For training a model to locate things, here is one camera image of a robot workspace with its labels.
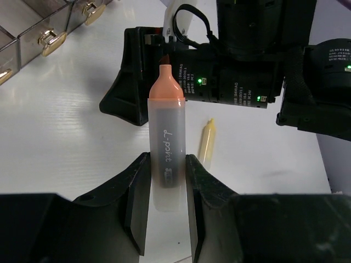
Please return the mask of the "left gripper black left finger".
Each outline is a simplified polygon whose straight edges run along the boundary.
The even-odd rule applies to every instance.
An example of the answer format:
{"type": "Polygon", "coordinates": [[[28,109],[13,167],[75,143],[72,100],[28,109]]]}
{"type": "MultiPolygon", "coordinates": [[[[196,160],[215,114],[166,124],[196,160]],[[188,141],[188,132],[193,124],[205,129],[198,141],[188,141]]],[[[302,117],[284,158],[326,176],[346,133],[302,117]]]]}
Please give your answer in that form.
{"type": "Polygon", "coordinates": [[[83,256],[143,256],[151,160],[143,152],[124,171],[75,199],[83,256]]]}

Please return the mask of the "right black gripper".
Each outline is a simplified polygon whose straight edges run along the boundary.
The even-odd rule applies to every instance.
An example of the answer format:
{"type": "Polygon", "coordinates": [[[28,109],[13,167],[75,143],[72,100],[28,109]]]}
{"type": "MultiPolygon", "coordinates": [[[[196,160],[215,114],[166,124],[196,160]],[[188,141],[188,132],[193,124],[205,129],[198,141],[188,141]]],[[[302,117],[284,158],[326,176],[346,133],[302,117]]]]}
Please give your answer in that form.
{"type": "Polygon", "coordinates": [[[161,58],[169,56],[187,100],[255,108],[279,95],[294,104],[313,102],[303,77],[312,1],[217,1],[216,9],[217,33],[203,12],[182,4],[172,19],[175,37],[167,43],[163,36],[161,58]],[[186,36],[177,25],[181,10],[193,15],[186,36]]]}

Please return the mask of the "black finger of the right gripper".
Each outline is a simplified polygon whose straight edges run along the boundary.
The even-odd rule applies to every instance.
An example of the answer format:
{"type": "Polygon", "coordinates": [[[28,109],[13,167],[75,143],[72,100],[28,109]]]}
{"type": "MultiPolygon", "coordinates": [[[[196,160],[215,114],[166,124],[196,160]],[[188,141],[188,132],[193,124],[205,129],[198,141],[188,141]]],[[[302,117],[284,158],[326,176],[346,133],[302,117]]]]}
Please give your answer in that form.
{"type": "Polygon", "coordinates": [[[99,110],[136,126],[148,122],[148,97],[158,76],[158,61],[165,43],[161,27],[124,31],[120,70],[99,104],[99,110]]]}

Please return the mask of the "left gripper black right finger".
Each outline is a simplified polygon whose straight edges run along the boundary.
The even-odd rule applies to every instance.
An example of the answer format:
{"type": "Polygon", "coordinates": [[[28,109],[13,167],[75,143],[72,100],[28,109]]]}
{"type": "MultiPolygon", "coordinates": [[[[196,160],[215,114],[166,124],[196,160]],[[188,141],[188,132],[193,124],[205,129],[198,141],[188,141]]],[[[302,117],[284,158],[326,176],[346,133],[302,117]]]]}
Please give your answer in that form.
{"type": "Polygon", "coordinates": [[[233,198],[238,194],[186,156],[186,195],[192,262],[244,262],[233,198]]]}

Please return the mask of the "grey orange-tipped marker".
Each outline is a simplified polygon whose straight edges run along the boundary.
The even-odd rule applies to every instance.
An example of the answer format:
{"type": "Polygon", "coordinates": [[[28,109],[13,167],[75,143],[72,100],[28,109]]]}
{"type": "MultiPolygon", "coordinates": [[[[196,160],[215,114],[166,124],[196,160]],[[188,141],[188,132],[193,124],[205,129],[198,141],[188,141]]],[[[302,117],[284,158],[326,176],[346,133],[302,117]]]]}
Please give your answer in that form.
{"type": "Polygon", "coordinates": [[[185,185],[185,97],[168,55],[150,89],[148,118],[153,203],[158,211],[177,211],[185,185]]]}

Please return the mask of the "yellow highlighter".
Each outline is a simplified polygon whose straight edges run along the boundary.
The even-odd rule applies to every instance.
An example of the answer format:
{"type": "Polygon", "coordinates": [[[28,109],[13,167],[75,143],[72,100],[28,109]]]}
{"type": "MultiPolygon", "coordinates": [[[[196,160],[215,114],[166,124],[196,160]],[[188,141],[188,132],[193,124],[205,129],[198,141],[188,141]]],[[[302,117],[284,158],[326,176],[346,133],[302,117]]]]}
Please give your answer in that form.
{"type": "Polygon", "coordinates": [[[211,118],[202,130],[201,143],[198,152],[198,160],[206,170],[211,167],[214,142],[216,138],[216,126],[214,118],[211,118]]]}

